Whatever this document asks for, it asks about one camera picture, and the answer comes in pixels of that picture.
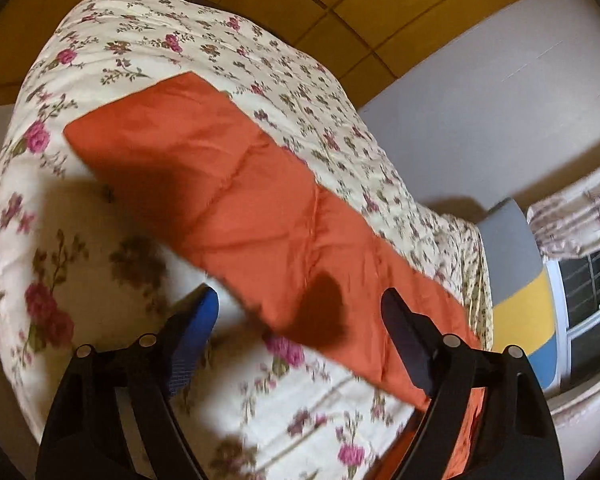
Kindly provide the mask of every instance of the bed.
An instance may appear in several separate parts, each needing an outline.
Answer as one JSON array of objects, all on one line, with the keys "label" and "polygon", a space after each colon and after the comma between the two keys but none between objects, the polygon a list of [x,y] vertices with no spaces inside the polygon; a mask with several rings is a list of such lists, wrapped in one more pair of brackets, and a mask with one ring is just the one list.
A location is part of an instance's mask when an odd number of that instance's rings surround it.
[{"label": "bed", "polygon": [[[325,67],[222,10],[85,0],[27,74],[0,152],[0,358],[22,413],[39,441],[74,348],[119,348],[158,330],[171,305],[205,282],[219,292],[219,322],[173,407],[210,478],[363,478],[413,406],[306,346],[263,338],[221,283],[138,227],[62,135],[88,112],[188,71],[224,92],[412,269],[442,286],[480,345],[492,345],[478,230],[413,200]],[[124,399],[121,410],[129,417]],[[134,463],[151,476],[129,432]]]}]

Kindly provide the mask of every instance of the curtain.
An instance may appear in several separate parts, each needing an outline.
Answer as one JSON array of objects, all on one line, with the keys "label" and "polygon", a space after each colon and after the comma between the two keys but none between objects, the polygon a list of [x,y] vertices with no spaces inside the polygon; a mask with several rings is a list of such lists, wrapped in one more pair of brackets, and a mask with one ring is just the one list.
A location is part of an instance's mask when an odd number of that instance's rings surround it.
[{"label": "curtain", "polygon": [[600,250],[600,168],[533,204],[526,220],[545,261]]}]

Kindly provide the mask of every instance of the screw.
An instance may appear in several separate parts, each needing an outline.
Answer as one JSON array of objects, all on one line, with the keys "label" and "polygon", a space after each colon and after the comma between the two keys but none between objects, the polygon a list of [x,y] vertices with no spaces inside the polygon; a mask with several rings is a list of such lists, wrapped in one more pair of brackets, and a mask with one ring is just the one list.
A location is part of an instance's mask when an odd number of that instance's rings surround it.
[{"label": "screw", "polygon": [[144,334],[139,343],[142,348],[149,348],[149,346],[155,345],[156,341],[158,341],[158,338],[154,334]]},{"label": "screw", "polygon": [[82,345],[75,351],[75,355],[78,359],[87,357],[91,353],[91,347],[89,345]]},{"label": "screw", "polygon": [[454,334],[447,334],[442,338],[442,342],[449,348],[458,348],[460,346],[460,338]]},{"label": "screw", "polygon": [[522,348],[520,348],[519,346],[516,346],[516,345],[511,345],[509,347],[508,352],[511,357],[514,357],[516,359],[520,359],[525,354],[522,351]]}]

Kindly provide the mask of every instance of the orange blanket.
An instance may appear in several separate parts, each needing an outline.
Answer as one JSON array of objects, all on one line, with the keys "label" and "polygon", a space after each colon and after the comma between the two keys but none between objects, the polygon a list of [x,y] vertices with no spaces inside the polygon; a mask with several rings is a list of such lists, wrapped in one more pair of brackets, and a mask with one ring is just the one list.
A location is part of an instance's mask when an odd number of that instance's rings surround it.
[{"label": "orange blanket", "polygon": [[[153,236],[223,281],[273,331],[417,409],[426,410],[427,398],[382,324],[382,292],[394,286],[442,333],[478,348],[442,286],[411,269],[302,161],[195,74],[98,108],[64,134]],[[480,404],[474,392],[448,476],[464,469]],[[397,454],[380,478],[389,478]]]}]

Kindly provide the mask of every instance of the window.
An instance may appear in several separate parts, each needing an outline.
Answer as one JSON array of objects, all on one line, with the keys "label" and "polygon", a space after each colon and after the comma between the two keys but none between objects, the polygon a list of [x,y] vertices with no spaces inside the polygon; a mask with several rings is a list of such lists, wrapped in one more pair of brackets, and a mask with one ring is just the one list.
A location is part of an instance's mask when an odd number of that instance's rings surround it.
[{"label": "window", "polygon": [[600,372],[600,251],[549,262],[547,269],[558,318],[558,371],[565,389]]}]

